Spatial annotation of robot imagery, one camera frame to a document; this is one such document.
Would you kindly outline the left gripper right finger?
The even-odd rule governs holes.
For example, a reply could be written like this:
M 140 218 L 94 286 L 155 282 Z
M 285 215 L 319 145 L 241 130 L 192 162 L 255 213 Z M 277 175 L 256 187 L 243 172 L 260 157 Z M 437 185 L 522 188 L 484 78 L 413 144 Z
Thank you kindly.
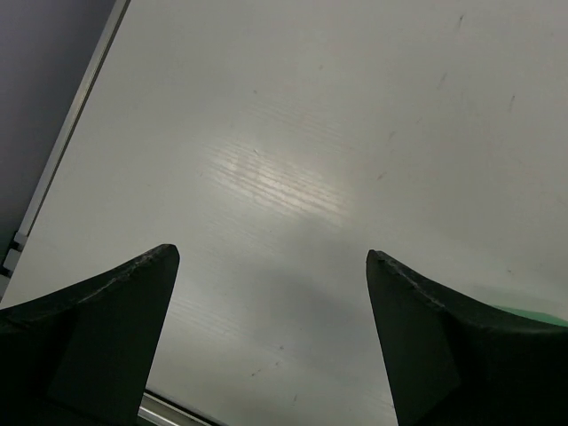
M 401 425 L 564 425 L 567 327 L 496 309 L 382 251 L 367 288 Z

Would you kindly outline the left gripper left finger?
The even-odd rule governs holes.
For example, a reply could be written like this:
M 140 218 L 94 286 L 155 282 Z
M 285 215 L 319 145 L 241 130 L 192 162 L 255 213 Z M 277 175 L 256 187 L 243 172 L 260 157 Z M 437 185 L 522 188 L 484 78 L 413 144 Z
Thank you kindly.
M 162 244 L 1 310 L 3 425 L 134 425 L 180 255 Z

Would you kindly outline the small green cube block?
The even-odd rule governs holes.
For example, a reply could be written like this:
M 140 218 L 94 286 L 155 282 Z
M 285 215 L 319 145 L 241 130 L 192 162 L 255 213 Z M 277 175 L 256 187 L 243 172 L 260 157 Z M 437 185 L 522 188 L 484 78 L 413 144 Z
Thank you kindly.
M 568 321 L 565 319 L 560 319 L 556 316 L 544 313 L 544 312 L 534 312 L 534 311 L 526 311 L 520 310 L 505 306 L 496 306 L 496 309 L 499 309 L 504 312 L 508 312 L 529 320 L 536 320 L 542 323 L 547 323 L 551 325 L 556 325 L 559 327 L 568 327 Z

